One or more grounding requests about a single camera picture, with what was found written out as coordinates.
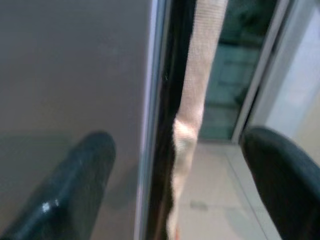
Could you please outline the beige cloth fridge cover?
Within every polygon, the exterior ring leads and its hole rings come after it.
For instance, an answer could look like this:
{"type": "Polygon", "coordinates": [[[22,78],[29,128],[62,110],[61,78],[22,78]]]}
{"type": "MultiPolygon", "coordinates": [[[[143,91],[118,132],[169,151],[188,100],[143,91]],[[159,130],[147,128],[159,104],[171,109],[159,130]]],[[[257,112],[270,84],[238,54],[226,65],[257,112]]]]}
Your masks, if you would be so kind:
{"type": "Polygon", "coordinates": [[[173,204],[165,217],[165,240],[176,240],[179,200],[192,167],[203,121],[205,97],[228,0],[196,0],[182,96],[173,121],[173,204]]]}

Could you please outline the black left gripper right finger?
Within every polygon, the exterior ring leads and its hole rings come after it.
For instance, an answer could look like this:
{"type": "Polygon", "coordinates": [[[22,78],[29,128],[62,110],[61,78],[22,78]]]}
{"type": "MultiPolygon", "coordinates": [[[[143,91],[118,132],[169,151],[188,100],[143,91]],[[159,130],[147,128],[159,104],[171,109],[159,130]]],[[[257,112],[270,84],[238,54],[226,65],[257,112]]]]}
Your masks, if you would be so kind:
{"type": "Polygon", "coordinates": [[[320,166],[292,140],[269,128],[247,128],[239,143],[282,240],[320,240],[320,166]]]}

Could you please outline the glass sliding door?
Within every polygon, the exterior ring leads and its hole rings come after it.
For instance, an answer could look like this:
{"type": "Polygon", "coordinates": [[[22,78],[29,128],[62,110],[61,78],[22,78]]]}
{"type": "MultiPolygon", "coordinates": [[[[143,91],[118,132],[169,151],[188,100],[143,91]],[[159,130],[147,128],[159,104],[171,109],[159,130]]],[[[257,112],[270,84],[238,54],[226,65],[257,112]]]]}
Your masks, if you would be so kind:
{"type": "Polygon", "coordinates": [[[199,138],[237,143],[291,0],[228,0],[199,138]]]}

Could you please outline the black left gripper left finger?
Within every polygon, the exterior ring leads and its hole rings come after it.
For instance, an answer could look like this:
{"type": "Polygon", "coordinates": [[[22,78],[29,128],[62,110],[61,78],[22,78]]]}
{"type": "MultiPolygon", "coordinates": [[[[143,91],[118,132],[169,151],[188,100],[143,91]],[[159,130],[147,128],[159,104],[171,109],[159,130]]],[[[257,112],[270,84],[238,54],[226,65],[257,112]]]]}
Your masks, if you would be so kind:
{"type": "Polygon", "coordinates": [[[32,193],[0,240],[90,240],[115,159],[109,133],[88,134],[32,193]]]}

